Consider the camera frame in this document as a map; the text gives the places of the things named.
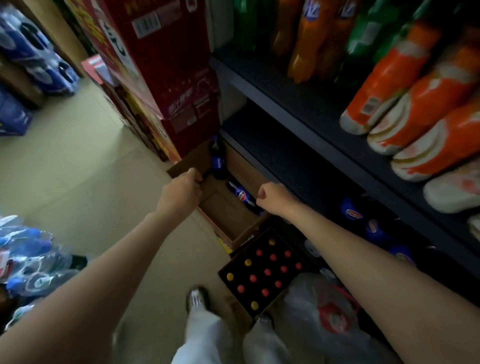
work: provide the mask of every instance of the brown cardboard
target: brown cardboard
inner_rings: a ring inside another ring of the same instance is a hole
[[[38,109],[45,104],[45,95],[30,82],[26,71],[0,53],[0,83],[29,109]]]
[[[196,168],[204,180],[200,184],[203,195],[198,206],[199,211],[212,225],[214,231],[231,249],[237,249],[246,239],[256,233],[270,215],[265,212],[258,216],[248,210],[244,204],[226,186],[227,180],[217,180],[211,175],[212,168],[209,153],[210,141],[194,149],[189,155],[168,170],[172,178]],[[225,143],[226,163],[230,173],[252,194],[258,196],[258,190],[268,180],[245,160],[235,149]]]
[[[55,51],[65,59],[79,76],[86,76],[81,67],[88,58],[87,51],[68,25],[60,9],[52,0],[8,0],[27,18],[43,30],[55,46]]]

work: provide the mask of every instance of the tile floor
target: tile floor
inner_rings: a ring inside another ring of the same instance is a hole
[[[76,253],[98,255],[155,208],[170,165],[123,128],[93,83],[82,83],[74,97],[51,98],[27,135],[0,139],[0,211],[53,232]],[[216,275],[227,261],[195,212],[167,238],[126,313],[123,362],[170,363],[195,283],[228,316]]]

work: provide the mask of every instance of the orange soda bottle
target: orange soda bottle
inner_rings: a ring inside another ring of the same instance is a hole
[[[421,138],[397,153],[394,172],[407,181],[423,181],[480,151],[480,93],[441,119]]]
[[[333,78],[345,55],[345,44],[355,25],[359,0],[342,0],[334,25],[317,53],[317,74],[321,80]]]
[[[270,42],[270,49],[277,57],[286,55],[292,50],[295,24],[302,5],[303,0],[278,0],[276,25]]]
[[[414,23],[407,38],[377,63],[340,117],[340,126],[351,134],[368,133],[417,80],[440,36],[440,30]]]
[[[459,107],[479,79],[480,50],[463,46],[452,60],[439,63],[372,129],[367,141],[381,154],[395,154]]]
[[[288,76],[295,83],[308,81],[317,65],[317,52],[335,22],[340,0],[305,0],[297,43],[290,59]]]

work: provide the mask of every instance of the pepsi bottle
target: pepsi bottle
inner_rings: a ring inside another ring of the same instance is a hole
[[[224,180],[228,176],[225,153],[225,145],[217,135],[214,135],[210,144],[210,155],[212,156],[213,176],[218,180]]]
[[[227,188],[232,191],[238,199],[244,203],[244,205],[256,215],[262,215],[264,210],[261,207],[257,206],[257,201],[252,197],[251,194],[245,190],[245,188],[235,179],[231,178],[227,182]]]

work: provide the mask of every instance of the white pants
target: white pants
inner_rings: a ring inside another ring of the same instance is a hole
[[[230,364],[233,340],[227,325],[217,315],[194,307],[187,321],[185,344],[172,364]],[[288,350],[268,323],[257,322],[243,339],[245,364],[288,364]]]

